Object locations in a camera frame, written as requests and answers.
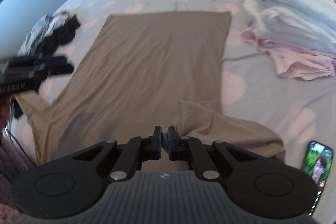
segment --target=bed sheet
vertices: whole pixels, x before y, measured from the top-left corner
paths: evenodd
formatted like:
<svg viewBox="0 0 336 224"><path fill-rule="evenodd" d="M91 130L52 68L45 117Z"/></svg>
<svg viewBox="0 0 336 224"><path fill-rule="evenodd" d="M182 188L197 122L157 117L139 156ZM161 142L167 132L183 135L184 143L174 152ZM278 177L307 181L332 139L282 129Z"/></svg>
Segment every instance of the bed sheet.
<svg viewBox="0 0 336 224"><path fill-rule="evenodd" d="M313 81L281 79L276 76L268 55L243 44L239 34L251 18L243 10L244 0L68 0L58 11L68 9L78 14L82 26L73 42L57 53L66 54L78 65L111 13L150 13L171 10L226 11L233 14L222 68L222 113L259 122L273 129L284 141L286 162L299 168L306 145L315 139L336 147L336 78ZM54 100L70 76L48 79L40 95ZM33 156L31 128L22 117L15 124L15 136ZM334 215L336 192L335 167L332 166L326 189L314 217L328 223Z"/></svg>

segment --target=brown fabric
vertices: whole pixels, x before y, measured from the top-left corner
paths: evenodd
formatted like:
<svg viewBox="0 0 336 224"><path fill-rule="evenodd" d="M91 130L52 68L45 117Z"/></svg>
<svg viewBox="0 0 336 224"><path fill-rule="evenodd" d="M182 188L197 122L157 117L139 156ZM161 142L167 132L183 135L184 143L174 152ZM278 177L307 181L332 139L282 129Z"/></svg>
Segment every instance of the brown fabric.
<svg viewBox="0 0 336 224"><path fill-rule="evenodd" d="M204 144L224 140L264 157L276 156L284 161L281 138L256 122L221 114L218 100L197 103L179 101L178 114L170 123L180 136L198 138Z"/></svg>
<svg viewBox="0 0 336 224"><path fill-rule="evenodd" d="M109 16L50 106L17 96L38 164L106 139L151 135L174 118L178 100L218 99L230 20L228 12Z"/></svg>

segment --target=green foliage on screen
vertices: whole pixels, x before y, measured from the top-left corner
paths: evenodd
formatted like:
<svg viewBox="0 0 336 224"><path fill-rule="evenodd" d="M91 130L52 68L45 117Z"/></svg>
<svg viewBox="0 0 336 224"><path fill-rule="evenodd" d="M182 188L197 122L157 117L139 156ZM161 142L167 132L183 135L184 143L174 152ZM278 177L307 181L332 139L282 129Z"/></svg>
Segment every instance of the green foliage on screen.
<svg viewBox="0 0 336 224"><path fill-rule="evenodd" d="M313 150L309 150L309 152L307 154L303 171L306 174L308 174L310 177L313 175L314 166L315 166L316 159L317 159L318 156L319 156L319 153L317 151L313 151ZM331 157L326 155L326 158L327 158L327 166L325 168L325 172L320 177L320 182L327 179L329 171L330 171Z"/></svg>

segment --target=face on phone screen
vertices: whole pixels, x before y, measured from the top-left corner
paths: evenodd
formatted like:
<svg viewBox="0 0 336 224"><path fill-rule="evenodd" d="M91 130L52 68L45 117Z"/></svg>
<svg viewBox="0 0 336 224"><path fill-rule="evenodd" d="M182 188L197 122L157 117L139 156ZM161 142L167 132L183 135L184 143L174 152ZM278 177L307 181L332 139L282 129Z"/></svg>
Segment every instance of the face on phone screen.
<svg viewBox="0 0 336 224"><path fill-rule="evenodd" d="M329 147L315 141L308 145L306 158L303 162L303 171L313 179L318 189L317 197L309 216L312 216L320 200L329 175L332 159L333 151Z"/></svg>

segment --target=circular cap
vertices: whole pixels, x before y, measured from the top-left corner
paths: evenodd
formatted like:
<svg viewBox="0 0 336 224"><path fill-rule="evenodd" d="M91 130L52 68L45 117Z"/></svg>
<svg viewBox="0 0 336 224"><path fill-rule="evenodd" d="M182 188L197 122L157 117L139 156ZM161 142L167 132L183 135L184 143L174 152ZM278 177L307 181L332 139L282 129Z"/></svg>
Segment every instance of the circular cap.
<svg viewBox="0 0 336 224"><path fill-rule="evenodd" d="M294 188L292 180L280 174L261 175L254 184L259 192L267 196L284 196Z"/></svg>
<svg viewBox="0 0 336 224"><path fill-rule="evenodd" d="M46 196L63 195L71 191L75 181L65 174L48 174L40 177L36 184L36 190Z"/></svg>
<svg viewBox="0 0 336 224"><path fill-rule="evenodd" d="M208 170L205 171L202 174L203 178L208 179L208 180L214 180L214 179L218 179L219 178L219 173L217 171L214 170Z"/></svg>
<svg viewBox="0 0 336 224"><path fill-rule="evenodd" d="M127 174L124 171L114 171L110 174L110 177L113 180L123 180L127 177Z"/></svg>

